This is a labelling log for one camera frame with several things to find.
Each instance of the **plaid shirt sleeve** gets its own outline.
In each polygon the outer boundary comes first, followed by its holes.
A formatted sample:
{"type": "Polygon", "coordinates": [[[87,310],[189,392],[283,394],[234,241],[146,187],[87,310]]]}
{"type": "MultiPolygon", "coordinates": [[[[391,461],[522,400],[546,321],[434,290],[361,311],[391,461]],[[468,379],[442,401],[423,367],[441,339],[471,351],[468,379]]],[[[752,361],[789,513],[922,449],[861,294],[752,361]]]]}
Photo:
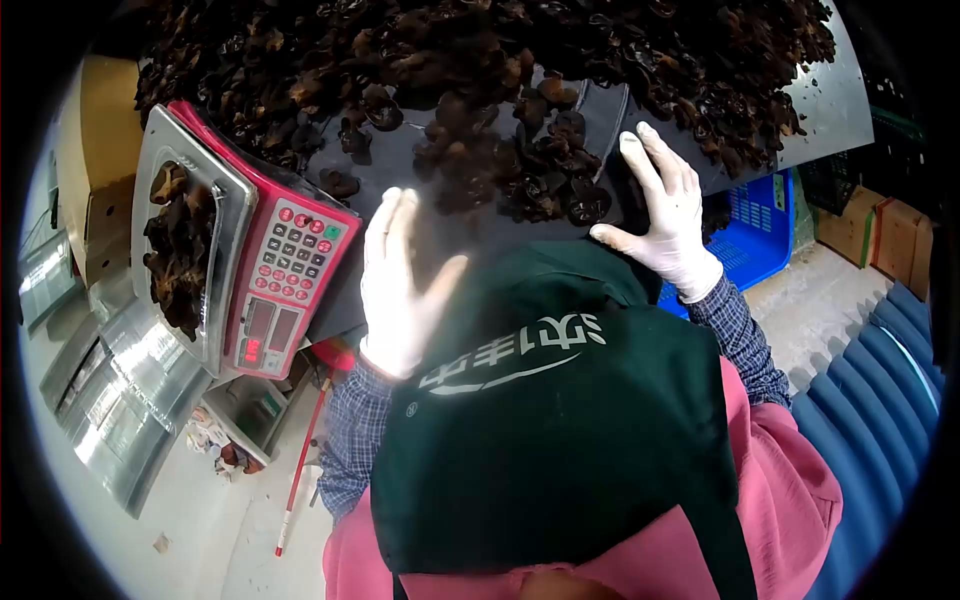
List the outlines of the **plaid shirt sleeve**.
{"type": "Polygon", "coordinates": [[[716,334],[720,351],[740,373],[751,406],[775,402],[791,409],[786,375],[774,367],[763,330],[726,275],[706,298],[688,304],[686,309],[692,323],[705,325],[716,334]]]}
{"type": "Polygon", "coordinates": [[[324,408],[327,437],[317,480],[334,523],[352,511],[370,484],[373,458],[387,425],[393,385],[358,361],[324,408]]]}

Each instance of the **stainless steel tray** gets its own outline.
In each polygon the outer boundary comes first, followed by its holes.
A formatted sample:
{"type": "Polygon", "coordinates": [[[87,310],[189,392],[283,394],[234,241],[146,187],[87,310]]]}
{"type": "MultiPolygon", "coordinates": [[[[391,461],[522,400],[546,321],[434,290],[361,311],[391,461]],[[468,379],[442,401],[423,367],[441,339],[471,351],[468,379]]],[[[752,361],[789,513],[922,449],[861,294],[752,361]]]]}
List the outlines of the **stainless steel tray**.
{"type": "Polygon", "coordinates": [[[136,169],[131,220],[131,265],[133,291],[148,306],[186,350],[214,377],[220,374],[223,355],[224,327],[233,293],[240,253],[247,228],[256,206],[256,188],[233,167],[222,161],[165,107],[157,105],[150,112],[140,146],[136,169]],[[143,234],[147,221],[160,211],[151,204],[150,187],[156,172],[166,160],[175,160],[187,170],[188,177],[213,192],[217,206],[210,247],[210,264],[206,272],[206,288],[201,308],[201,325],[197,339],[191,342],[178,328],[167,323],[159,304],[150,298],[150,271],[143,266],[143,255],[152,251],[150,240],[143,234]]]}

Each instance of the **red stick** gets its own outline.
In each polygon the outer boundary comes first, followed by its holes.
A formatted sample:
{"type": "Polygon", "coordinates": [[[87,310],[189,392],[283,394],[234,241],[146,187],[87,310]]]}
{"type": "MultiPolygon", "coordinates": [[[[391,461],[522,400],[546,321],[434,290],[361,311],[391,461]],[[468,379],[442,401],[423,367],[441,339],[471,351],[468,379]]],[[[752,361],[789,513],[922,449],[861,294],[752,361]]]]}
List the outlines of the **red stick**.
{"type": "Polygon", "coordinates": [[[297,486],[300,484],[300,473],[303,471],[303,463],[306,461],[306,449],[310,447],[310,437],[313,435],[313,427],[317,424],[317,416],[320,415],[320,408],[324,405],[326,391],[330,389],[330,376],[324,380],[320,389],[320,397],[317,398],[317,406],[313,409],[313,416],[310,417],[310,425],[306,429],[306,437],[303,439],[303,449],[300,450],[300,460],[297,461],[297,472],[294,473],[294,485],[290,488],[290,495],[287,497],[287,510],[283,513],[283,526],[280,527],[280,538],[276,541],[276,556],[283,554],[283,543],[287,537],[287,526],[290,524],[290,515],[294,512],[294,498],[297,497],[297,486]]]}

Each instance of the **pink top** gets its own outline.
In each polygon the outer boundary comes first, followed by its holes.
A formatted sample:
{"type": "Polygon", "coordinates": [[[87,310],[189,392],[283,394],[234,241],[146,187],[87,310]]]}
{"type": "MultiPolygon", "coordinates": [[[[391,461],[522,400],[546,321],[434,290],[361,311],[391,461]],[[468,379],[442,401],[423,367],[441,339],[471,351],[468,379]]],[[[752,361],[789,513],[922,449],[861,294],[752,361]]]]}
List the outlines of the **pink top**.
{"type": "MultiPolygon", "coordinates": [[[[751,407],[734,367],[720,359],[727,425],[739,484],[736,513],[759,600],[803,598],[820,572],[840,522],[840,486],[782,406],[751,407]]],[[[514,600],[531,572],[563,569],[625,598],[713,599],[717,591],[693,529],[675,506],[596,559],[538,564],[503,575],[401,575],[410,600],[514,600]]],[[[393,581],[380,558],[367,489],[326,542],[328,600],[392,600],[393,581]]]]}

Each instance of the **white latex glove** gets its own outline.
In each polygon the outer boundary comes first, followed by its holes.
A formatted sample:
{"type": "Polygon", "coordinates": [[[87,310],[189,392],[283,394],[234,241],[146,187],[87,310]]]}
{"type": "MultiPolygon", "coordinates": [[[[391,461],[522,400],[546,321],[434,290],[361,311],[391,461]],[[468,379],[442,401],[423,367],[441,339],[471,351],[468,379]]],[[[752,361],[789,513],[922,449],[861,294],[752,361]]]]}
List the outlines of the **white latex glove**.
{"type": "Polygon", "coordinates": [[[410,238],[419,200],[412,189],[391,187],[373,214],[364,240],[360,297],[369,331],[360,354],[396,379],[409,377],[433,334],[444,306],[467,267],[466,256],[446,261],[425,294],[414,288],[410,238]]]}
{"type": "Polygon", "coordinates": [[[620,154],[643,187],[650,230],[636,236],[611,225],[594,225],[590,235],[676,285],[684,303],[699,302],[723,276],[723,265],[704,248],[700,178],[652,127],[640,122],[636,132],[639,139],[630,132],[620,134],[620,154]]]}

